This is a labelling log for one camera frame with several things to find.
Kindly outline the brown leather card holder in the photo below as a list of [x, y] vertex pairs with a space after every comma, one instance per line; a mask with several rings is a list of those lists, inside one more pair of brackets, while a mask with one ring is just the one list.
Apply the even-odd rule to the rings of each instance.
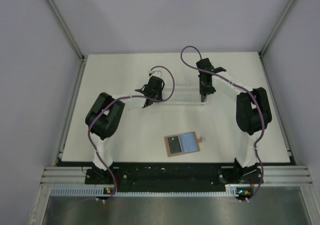
[[[180, 146], [181, 146], [181, 150], [182, 150], [181, 153], [170, 154], [169, 145], [168, 145], [168, 137], [172, 137], [172, 136], [179, 137]], [[202, 141], [203, 141], [202, 136], [197, 137], [197, 134], [195, 131], [180, 133], [180, 134], [175, 134], [175, 135], [169, 135], [169, 136], [164, 137], [164, 143], [165, 143], [165, 148], [166, 148], [166, 152], [167, 152], [168, 157], [175, 157], [175, 156], [199, 152], [201, 150], [200, 143], [202, 143]]]

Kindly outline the black credit card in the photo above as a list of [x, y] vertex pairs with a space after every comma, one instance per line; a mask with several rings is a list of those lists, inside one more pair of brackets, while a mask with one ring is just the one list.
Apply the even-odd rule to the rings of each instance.
[[179, 136], [170, 136], [167, 139], [170, 154], [179, 154], [182, 152]]

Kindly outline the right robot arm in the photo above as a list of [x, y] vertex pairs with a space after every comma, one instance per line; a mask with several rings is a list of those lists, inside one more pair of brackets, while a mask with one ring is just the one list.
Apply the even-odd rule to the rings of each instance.
[[252, 88], [238, 81], [222, 67], [213, 67], [208, 58], [196, 62], [199, 71], [199, 93], [201, 100], [217, 90], [231, 98], [235, 104], [235, 120], [241, 130], [240, 145], [233, 167], [218, 171], [223, 184], [246, 183], [251, 177], [262, 175], [258, 165], [262, 160], [258, 153], [258, 142], [262, 139], [272, 113], [267, 91], [263, 87]]

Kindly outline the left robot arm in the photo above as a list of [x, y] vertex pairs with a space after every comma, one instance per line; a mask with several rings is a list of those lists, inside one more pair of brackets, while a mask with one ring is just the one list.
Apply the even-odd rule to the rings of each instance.
[[111, 137], [116, 133], [121, 117], [133, 109], [143, 109], [154, 102], [162, 101], [165, 82], [152, 75], [148, 83], [127, 95], [111, 96], [106, 92], [99, 94], [85, 118], [88, 138], [94, 149], [93, 164], [98, 168], [96, 177], [102, 183], [109, 183], [114, 172], [109, 168], [112, 163]]

